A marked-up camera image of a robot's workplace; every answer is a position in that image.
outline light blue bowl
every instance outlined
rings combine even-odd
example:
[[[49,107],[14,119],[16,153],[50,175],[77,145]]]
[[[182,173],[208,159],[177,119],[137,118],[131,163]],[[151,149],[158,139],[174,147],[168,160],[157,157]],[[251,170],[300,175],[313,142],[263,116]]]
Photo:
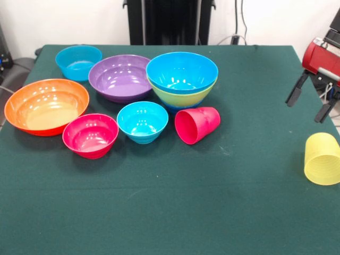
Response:
[[[90,69],[101,60],[99,49],[88,45],[71,46],[55,57],[63,75],[73,81],[87,81]]]
[[[119,128],[141,145],[153,142],[168,123],[168,113],[159,104],[140,101],[123,107],[117,115]]]
[[[174,94],[200,92],[218,77],[218,68],[213,61],[191,52],[159,55],[149,62],[146,72],[155,87]]]

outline stacked bowls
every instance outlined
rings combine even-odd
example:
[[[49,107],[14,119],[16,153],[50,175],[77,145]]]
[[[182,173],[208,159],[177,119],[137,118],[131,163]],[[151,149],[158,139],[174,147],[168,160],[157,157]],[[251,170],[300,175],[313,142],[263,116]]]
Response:
[[[209,94],[217,77],[216,64],[199,54],[172,52],[152,59],[147,78],[171,112],[194,108]]]

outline pink bowl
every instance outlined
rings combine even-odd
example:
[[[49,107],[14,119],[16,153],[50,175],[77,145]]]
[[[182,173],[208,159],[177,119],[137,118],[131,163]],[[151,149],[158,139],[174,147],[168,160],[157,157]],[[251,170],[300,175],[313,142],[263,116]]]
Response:
[[[105,114],[87,114],[72,121],[63,132],[64,144],[78,155],[101,158],[111,149],[118,136],[117,122]]]

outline plastic bowl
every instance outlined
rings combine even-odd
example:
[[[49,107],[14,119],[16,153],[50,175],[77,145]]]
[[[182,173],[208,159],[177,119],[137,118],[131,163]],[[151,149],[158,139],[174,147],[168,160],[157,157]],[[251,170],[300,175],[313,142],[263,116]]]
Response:
[[[73,81],[87,81],[90,69],[101,60],[99,49],[88,45],[71,46],[55,57],[63,75]]]
[[[218,68],[213,61],[190,52],[159,55],[150,61],[146,71],[152,85],[173,94],[203,91],[218,76]]]
[[[117,122],[105,114],[83,115],[66,126],[64,144],[79,156],[101,158],[111,149],[118,136]]]
[[[153,142],[168,123],[168,113],[159,104],[140,101],[125,106],[117,115],[120,129],[139,144]]]
[[[150,59],[117,55],[97,63],[89,73],[91,86],[110,101],[126,104],[144,98],[151,90],[145,68]]]
[[[202,102],[202,100],[207,96],[207,94],[209,94],[214,85],[215,83],[213,83],[210,87],[201,92],[187,95],[173,94],[160,90],[154,85],[151,86],[156,95],[162,100],[162,102],[167,107],[173,107],[176,111],[179,111],[181,109],[198,106]]]
[[[87,90],[65,79],[41,80],[14,93],[5,105],[5,116],[16,128],[30,134],[61,134],[89,105]]]

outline cup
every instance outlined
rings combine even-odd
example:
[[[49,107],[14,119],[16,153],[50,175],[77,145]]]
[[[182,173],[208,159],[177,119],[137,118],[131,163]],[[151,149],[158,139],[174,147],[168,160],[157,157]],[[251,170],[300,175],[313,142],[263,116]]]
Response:
[[[304,174],[319,185],[340,182],[340,147],[331,134],[315,133],[307,139]]]
[[[212,133],[220,123],[221,117],[213,107],[185,109],[175,116],[177,134],[188,145],[193,145]]]

